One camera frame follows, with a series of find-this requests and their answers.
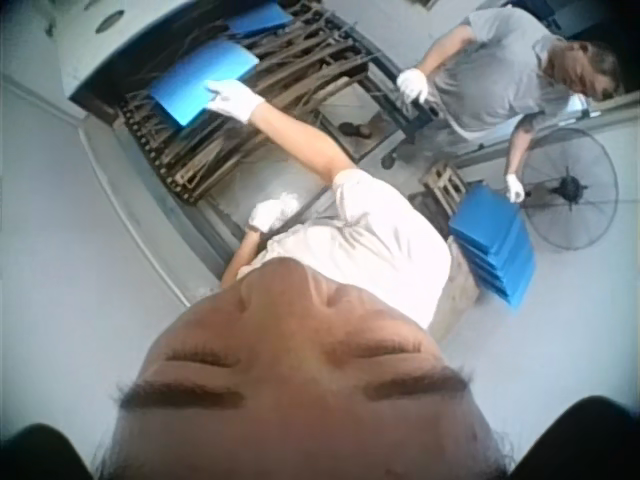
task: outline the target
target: shoe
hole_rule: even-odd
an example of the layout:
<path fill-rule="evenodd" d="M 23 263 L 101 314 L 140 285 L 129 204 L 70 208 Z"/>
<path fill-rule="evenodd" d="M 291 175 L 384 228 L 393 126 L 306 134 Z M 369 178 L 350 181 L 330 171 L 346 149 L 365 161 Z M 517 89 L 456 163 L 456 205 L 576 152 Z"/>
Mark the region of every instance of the shoe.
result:
<path fill-rule="evenodd" d="M 351 122 L 343 122 L 338 125 L 338 130 L 345 137 L 358 137 L 369 140 L 372 136 L 371 129 L 366 125 L 356 125 Z"/>
<path fill-rule="evenodd" d="M 387 153 L 384 157 L 382 157 L 382 162 L 381 162 L 382 168 L 384 168 L 385 170 L 391 170 L 393 166 L 396 164 L 397 159 L 398 157 L 394 152 Z"/>

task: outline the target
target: white glove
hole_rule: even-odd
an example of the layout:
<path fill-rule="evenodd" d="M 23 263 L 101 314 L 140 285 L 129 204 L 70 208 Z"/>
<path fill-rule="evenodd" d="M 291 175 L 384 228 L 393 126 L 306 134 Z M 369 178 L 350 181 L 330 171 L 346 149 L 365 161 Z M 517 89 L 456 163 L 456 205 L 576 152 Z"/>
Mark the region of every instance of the white glove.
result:
<path fill-rule="evenodd" d="M 290 193 L 283 193 L 277 200 L 267 200 L 259 203 L 253 209 L 249 218 L 249 225 L 269 233 L 277 230 L 300 208 L 298 197 Z"/>
<path fill-rule="evenodd" d="M 420 103 L 427 100 L 429 94 L 429 84 L 427 77 L 417 68 L 410 68 L 398 75 L 396 85 L 407 103 L 413 102 L 416 98 Z"/>
<path fill-rule="evenodd" d="M 209 110 L 248 123 L 251 114 L 264 98 L 238 80 L 207 82 L 207 88 L 216 96 L 207 104 Z"/>
<path fill-rule="evenodd" d="M 510 173 L 505 179 L 507 180 L 507 197 L 511 203 L 520 203 L 524 200 L 524 187 L 518 180 L 518 177 Z"/>

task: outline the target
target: man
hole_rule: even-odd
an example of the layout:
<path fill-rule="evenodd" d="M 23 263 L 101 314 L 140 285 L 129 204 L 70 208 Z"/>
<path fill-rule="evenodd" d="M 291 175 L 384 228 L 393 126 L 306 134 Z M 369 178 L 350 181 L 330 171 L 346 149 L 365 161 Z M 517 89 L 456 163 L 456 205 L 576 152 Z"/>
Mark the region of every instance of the man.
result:
<path fill-rule="evenodd" d="M 442 238 L 324 133 L 239 82 L 210 88 L 212 110 L 333 186 L 340 220 L 256 257 L 254 227 L 279 213 L 252 217 L 224 290 L 156 340 L 124 392 L 102 478 L 503 478 L 467 382 L 424 330 L 449 271 Z"/>
<path fill-rule="evenodd" d="M 608 48 L 553 36 L 524 10 L 493 8 L 473 12 L 437 40 L 397 85 L 407 102 L 427 103 L 441 117 L 426 127 L 416 148 L 401 145 L 400 157 L 479 139 L 524 115 L 511 136 L 506 167 L 509 199 L 521 202 L 524 187 L 516 174 L 536 130 L 552 123 L 572 94 L 606 100 L 620 90 L 621 79 Z M 395 158 L 388 156 L 383 166 L 391 168 Z"/>

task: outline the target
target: gray t-shirt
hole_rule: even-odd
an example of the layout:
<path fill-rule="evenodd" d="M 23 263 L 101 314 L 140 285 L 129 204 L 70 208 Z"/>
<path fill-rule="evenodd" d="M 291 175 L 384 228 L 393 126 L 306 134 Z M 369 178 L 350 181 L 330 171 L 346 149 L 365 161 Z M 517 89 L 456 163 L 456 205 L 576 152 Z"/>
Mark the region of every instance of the gray t-shirt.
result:
<path fill-rule="evenodd" d="M 463 24 L 476 42 L 430 78 L 458 133 L 477 137 L 521 114 L 531 114 L 538 128 L 566 108 L 571 91 L 541 70 L 558 38 L 534 17 L 518 8 L 491 8 Z"/>

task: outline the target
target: white shirt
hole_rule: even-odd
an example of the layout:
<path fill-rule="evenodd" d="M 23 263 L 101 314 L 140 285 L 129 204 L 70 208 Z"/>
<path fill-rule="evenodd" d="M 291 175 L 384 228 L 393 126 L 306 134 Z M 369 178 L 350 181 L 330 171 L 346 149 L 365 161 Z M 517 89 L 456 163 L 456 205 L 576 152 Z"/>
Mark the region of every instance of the white shirt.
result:
<path fill-rule="evenodd" d="M 273 238 L 238 278 L 288 257 L 339 283 L 363 288 L 421 327 L 433 319 L 451 254 L 433 226 L 391 185 L 359 170 L 333 183 L 337 220 L 314 220 Z"/>

